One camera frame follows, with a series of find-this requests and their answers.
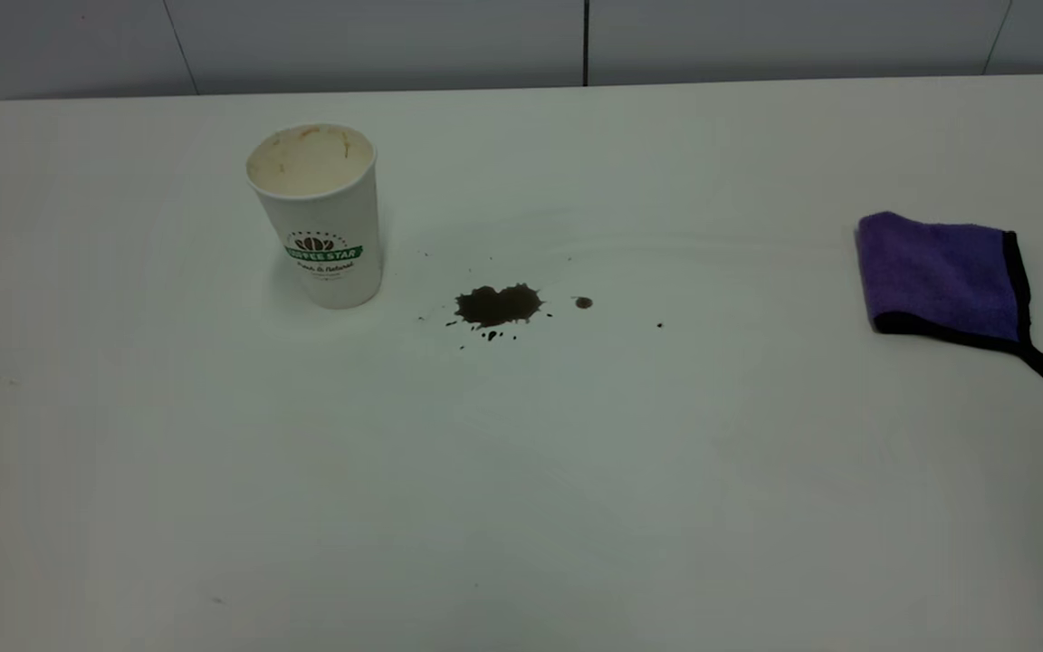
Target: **cup rim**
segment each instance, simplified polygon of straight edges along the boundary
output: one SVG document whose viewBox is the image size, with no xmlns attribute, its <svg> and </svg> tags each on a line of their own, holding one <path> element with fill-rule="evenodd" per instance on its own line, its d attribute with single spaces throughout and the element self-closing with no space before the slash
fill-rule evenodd
<svg viewBox="0 0 1043 652">
<path fill-rule="evenodd" d="M 264 145 L 265 142 L 269 140 L 269 138 L 272 138 L 277 134 L 284 131 L 290 131 L 290 129 L 293 128 L 301 128 L 301 127 L 343 127 L 350 129 L 350 131 L 355 131 L 357 134 L 360 134 L 360 136 L 364 137 L 364 140 L 367 141 L 368 146 L 371 147 L 373 150 L 373 158 L 370 162 L 368 162 L 368 165 L 365 166 L 364 172 L 361 172 L 351 182 L 348 182 L 344 186 L 340 186 L 339 189 L 328 190 L 325 193 L 318 193 L 315 195 L 278 195 L 276 193 L 272 193 L 272 191 L 261 189 L 260 186 L 257 186 L 256 182 L 251 180 L 251 175 L 248 174 L 248 169 L 247 169 L 248 161 L 251 161 L 251 153 L 256 153 L 257 149 L 260 148 L 260 145 Z M 252 190 L 256 190 L 257 193 L 259 193 L 260 195 L 264 195 L 265 197 L 269 197 L 272 199 L 277 199 L 277 201 L 281 202 L 314 202 L 316 201 L 316 199 L 323 199 L 324 197 L 332 197 L 333 195 L 336 194 L 345 193 L 345 191 L 353 189 L 355 186 L 359 185 L 360 182 L 363 182 L 364 177 L 368 176 L 368 173 L 372 172 L 373 166 L 377 165 L 377 145 L 373 144 L 371 138 L 368 138 L 368 136 L 365 135 L 364 131 L 361 131 L 357 127 L 350 127 L 350 125 L 339 122 L 301 122 L 293 124 L 290 127 L 281 127 L 274 129 L 274 131 L 266 136 L 263 140 L 260 141 L 260 144 L 257 144 L 256 147 L 251 149 L 251 153 L 248 154 L 247 160 L 244 160 L 244 177 L 247 178 L 248 186 L 250 186 Z"/>
</svg>

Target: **coffee droplet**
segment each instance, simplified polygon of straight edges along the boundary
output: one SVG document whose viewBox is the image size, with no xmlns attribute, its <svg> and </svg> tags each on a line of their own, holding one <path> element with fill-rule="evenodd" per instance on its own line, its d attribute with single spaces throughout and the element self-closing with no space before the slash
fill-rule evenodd
<svg viewBox="0 0 1043 652">
<path fill-rule="evenodd" d="M 455 314 L 467 323 L 475 323 L 477 329 L 488 329 L 506 321 L 530 321 L 542 303 L 537 290 L 526 284 L 501 292 L 485 285 L 456 298 Z"/>
</svg>

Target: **purple towel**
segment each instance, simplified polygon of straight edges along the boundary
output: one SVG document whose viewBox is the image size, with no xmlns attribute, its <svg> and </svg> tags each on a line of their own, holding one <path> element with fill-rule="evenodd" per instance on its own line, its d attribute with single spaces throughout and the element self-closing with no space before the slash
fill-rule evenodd
<svg viewBox="0 0 1043 652">
<path fill-rule="evenodd" d="M 1011 353 L 1043 377 L 1017 234 L 880 212 L 860 220 L 856 241 L 876 331 Z"/>
</svg>

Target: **cup logo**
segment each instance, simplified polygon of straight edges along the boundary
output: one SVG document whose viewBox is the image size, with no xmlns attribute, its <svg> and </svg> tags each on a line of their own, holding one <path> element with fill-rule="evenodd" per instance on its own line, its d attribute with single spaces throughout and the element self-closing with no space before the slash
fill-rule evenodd
<svg viewBox="0 0 1043 652">
<path fill-rule="evenodd" d="M 353 269 L 365 248 L 350 247 L 340 235 L 326 231 L 294 231 L 285 239 L 285 250 L 315 277 L 335 281 Z"/>
<path fill-rule="evenodd" d="M 321 240 L 308 236 L 304 240 L 294 240 L 295 244 L 306 251 L 328 251 L 333 247 L 332 240 Z"/>
</svg>

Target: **panel seam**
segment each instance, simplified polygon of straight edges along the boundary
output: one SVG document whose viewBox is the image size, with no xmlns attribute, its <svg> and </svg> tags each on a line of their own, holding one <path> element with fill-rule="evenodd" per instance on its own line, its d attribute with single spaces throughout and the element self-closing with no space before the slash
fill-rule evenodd
<svg viewBox="0 0 1043 652">
<path fill-rule="evenodd" d="M 175 37 L 175 46 L 179 49 L 179 58 L 183 58 L 183 67 L 188 71 L 188 79 L 191 79 L 191 91 L 199 95 L 199 86 L 196 86 L 196 76 L 191 73 L 191 64 L 188 63 L 188 54 L 183 50 L 183 43 L 179 42 L 179 32 L 175 30 L 175 21 L 171 18 L 171 9 L 167 5 L 167 0 L 162 0 L 163 11 L 167 14 L 167 24 L 171 25 L 171 34 Z"/>
<path fill-rule="evenodd" d="M 1005 22 L 1009 22 L 1009 13 L 1013 10 L 1013 0 L 1009 0 L 1009 5 L 1005 7 L 1005 15 L 1000 18 L 1000 26 L 997 28 L 997 37 L 992 39 L 992 48 L 989 48 L 989 58 L 985 59 L 985 69 L 980 70 L 980 74 L 989 74 L 989 64 L 992 63 L 992 54 L 997 50 L 997 43 L 1000 42 L 1000 32 L 1005 31 Z"/>
</svg>

